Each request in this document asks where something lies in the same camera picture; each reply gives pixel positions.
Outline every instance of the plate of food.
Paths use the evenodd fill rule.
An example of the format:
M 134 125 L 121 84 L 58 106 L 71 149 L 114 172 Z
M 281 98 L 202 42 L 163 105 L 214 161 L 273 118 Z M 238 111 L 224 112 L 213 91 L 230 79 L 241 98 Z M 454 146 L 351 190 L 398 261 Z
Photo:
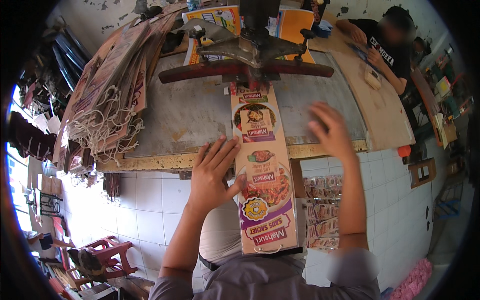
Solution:
M 268 161 L 272 155 L 269 151 L 255 151 L 253 155 L 257 157 L 259 161 Z M 257 197 L 263 199 L 268 205 L 268 212 L 274 212 L 281 208 L 292 195 L 292 181 L 288 168 L 279 165 L 279 176 L 276 176 L 275 181 L 265 183 L 253 183 L 247 180 L 246 187 L 238 195 L 239 204 L 243 204 L 247 199 Z M 246 166 L 244 166 L 237 174 L 245 174 Z
M 267 109 L 270 111 L 270 120 L 272 122 L 273 126 L 273 134 L 276 134 L 278 131 L 278 126 L 277 124 L 280 124 L 280 114 L 278 111 L 270 104 L 270 103 L 240 103 L 236 105 L 232 109 L 232 120 L 234 123 L 233 126 L 233 131 L 237 136 L 242 136 L 242 131 L 241 131 L 241 119 L 240 119 L 240 111 L 241 110 L 250 110 L 253 112 L 258 112 L 262 109 Z M 255 118 L 258 116 L 255 116 L 254 113 L 252 115 L 249 115 L 249 117 Z

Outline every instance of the yellow badge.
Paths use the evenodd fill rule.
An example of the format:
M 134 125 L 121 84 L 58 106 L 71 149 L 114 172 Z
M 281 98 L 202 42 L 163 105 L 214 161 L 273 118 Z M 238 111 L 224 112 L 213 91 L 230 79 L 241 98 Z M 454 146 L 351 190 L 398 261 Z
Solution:
M 268 205 L 263 199 L 253 197 L 243 204 L 243 215 L 251 221 L 263 220 L 268 214 Z

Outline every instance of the white tiled wall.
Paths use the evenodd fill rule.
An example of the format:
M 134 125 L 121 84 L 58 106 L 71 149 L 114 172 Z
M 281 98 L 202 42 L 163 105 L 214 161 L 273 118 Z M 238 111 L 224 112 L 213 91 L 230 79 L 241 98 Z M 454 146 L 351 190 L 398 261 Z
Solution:
M 411 190 L 407 167 L 395 149 L 358 156 L 367 206 L 368 245 L 379 259 L 378 279 L 384 290 L 396 287 L 417 260 L 427 254 L 432 230 L 426 230 L 425 209 L 431 206 L 432 185 Z M 439 165 L 437 174 L 443 172 Z M 340 161 L 334 157 L 301 161 L 301 166 L 304 176 L 343 172 Z M 438 177 L 433 186 L 443 183 L 442 176 Z M 70 177 L 62 180 L 65 201 L 61 203 L 61 211 L 74 243 L 82 246 L 106 235 L 129 240 L 133 243 L 127 252 L 129 262 L 139 268 L 133 275 L 155 281 L 188 200 L 190 181 L 180 180 L 178 174 L 162 172 L 122 174 L 120 202 L 108 204 L 98 196 L 101 184 L 86 189 L 73 187 Z M 307 283 L 329 285 L 323 265 L 326 254 L 310 249 L 308 252 L 303 273 Z M 203 289 L 199 262 L 193 276 L 193 288 Z
M 410 188 L 407 166 L 396 149 L 359 153 L 358 157 L 367 207 L 367 240 L 370 251 L 378 258 L 378 281 L 383 291 L 398 286 L 428 252 L 432 230 L 427 231 L 431 216 L 425 219 L 425 210 L 429 206 L 429 214 L 432 212 L 432 188 L 430 183 Z M 304 176 L 342 173 L 341 163 L 331 157 L 300 163 Z M 307 283 L 329 285 L 323 266 L 326 254 L 311 249 L 308 253 Z

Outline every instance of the hand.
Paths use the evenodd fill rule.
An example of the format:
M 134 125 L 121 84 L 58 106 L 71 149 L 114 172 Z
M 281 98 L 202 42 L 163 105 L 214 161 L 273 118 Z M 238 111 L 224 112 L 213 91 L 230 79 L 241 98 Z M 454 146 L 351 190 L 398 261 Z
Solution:
M 385 64 L 383 57 L 380 55 L 380 53 L 378 53 L 377 49 L 375 49 L 373 46 L 370 49 L 368 49 L 367 60 L 369 61 L 369 63 L 371 63 L 378 69 L 381 69 Z
M 240 175 L 231 187 L 225 186 L 222 182 L 231 163 L 240 151 L 237 136 L 220 149 L 225 140 L 224 135 L 220 136 L 204 157 L 209 146 L 209 143 L 205 143 L 198 150 L 198 155 L 193 163 L 192 188 L 187 205 L 191 205 L 194 211 L 205 215 L 238 194 L 246 179 L 245 175 Z
M 314 102 L 310 106 L 310 110 L 328 127 L 327 132 L 324 126 L 317 121 L 308 123 L 325 150 L 330 155 L 337 157 L 343 164 L 357 158 L 343 116 L 325 102 Z
M 363 45 L 367 44 L 367 36 L 357 26 L 355 26 L 352 30 L 350 30 L 350 36 L 352 37 L 352 39 L 355 43 L 359 43 L 359 44 L 363 44 Z

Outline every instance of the white rope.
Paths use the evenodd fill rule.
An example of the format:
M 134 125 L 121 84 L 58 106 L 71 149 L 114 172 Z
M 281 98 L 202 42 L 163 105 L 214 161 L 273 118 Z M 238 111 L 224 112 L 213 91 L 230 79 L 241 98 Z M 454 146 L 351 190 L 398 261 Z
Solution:
M 131 123 L 132 118 L 137 115 L 134 110 L 135 106 L 120 108 L 120 99 L 121 91 L 112 85 L 106 90 L 103 99 L 97 103 L 97 109 L 87 113 L 83 110 L 77 112 L 69 124 L 69 138 L 78 142 L 80 147 L 89 148 L 95 161 L 105 164 L 114 160 L 119 167 L 120 161 L 115 156 L 135 148 L 138 141 L 135 141 L 133 145 L 130 144 L 135 135 L 145 128 L 141 118 L 137 118 Z M 105 105 L 103 111 L 98 109 L 102 105 Z M 126 116 L 121 120 L 120 115 L 125 112 Z M 113 148 L 107 150 L 108 138 L 118 137 L 124 126 L 128 126 L 126 135 L 119 138 Z

